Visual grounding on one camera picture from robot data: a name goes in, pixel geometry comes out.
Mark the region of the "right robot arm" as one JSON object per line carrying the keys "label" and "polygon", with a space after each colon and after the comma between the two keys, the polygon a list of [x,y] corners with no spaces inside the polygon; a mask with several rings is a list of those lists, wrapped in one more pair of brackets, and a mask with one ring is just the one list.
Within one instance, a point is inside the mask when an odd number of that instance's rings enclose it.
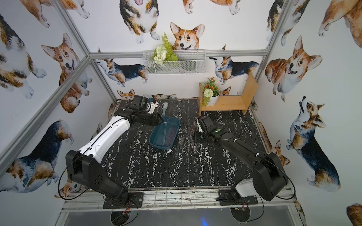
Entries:
{"label": "right robot arm", "polygon": [[260,196],[271,201],[288,184],[289,179],[282,168],[281,160],[274,153],[266,154],[237,138],[232,132],[213,123],[207,115],[198,119],[199,131],[196,143],[218,146],[243,161],[251,170],[251,177],[232,186],[239,196]]}

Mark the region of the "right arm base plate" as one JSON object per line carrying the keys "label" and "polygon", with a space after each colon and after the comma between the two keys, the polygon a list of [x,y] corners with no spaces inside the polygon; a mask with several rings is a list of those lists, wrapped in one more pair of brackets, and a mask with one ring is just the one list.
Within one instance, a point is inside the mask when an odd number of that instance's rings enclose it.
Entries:
{"label": "right arm base plate", "polygon": [[218,197],[216,201],[220,203],[221,206],[227,205],[256,205],[258,200],[256,196],[248,196],[246,198],[241,197],[237,192],[227,189],[219,190]]}

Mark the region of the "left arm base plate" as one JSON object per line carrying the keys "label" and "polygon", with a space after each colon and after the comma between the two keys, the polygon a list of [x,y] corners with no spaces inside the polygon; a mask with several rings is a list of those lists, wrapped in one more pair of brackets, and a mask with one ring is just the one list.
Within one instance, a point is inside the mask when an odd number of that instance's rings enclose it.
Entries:
{"label": "left arm base plate", "polygon": [[131,192],[127,193],[121,198],[111,198],[104,196],[103,209],[125,209],[127,208],[141,208],[144,193],[143,192]]}

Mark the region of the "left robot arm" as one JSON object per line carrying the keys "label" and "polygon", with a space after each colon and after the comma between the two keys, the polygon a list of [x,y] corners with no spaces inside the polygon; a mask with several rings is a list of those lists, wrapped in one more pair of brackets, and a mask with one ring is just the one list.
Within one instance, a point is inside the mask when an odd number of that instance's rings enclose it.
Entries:
{"label": "left robot arm", "polygon": [[135,123],[157,126],[163,122],[155,109],[159,103],[136,95],[128,106],[119,106],[105,128],[78,151],[66,155],[68,179],[118,202],[129,200],[128,189],[113,181],[101,161],[118,138]]}

